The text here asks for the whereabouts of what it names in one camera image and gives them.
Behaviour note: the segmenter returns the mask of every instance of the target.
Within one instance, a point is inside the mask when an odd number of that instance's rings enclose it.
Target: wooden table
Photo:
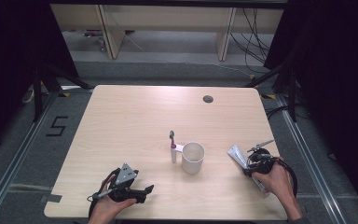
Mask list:
[[[205,103],[203,97],[213,97]],[[186,174],[171,162],[170,130],[175,143],[197,141],[206,155],[200,172]],[[255,89],[166,86],[95,88],[48,202],[48,217],[87,217],[103,179],[126,162],[139,174],[132,189],[155,185],[145,203],[118,219],[284,220],[273,195],[264,195],[241,172],[227,151],[242,153],[273,138]],[[266,147],[279,152],[275,143]]]

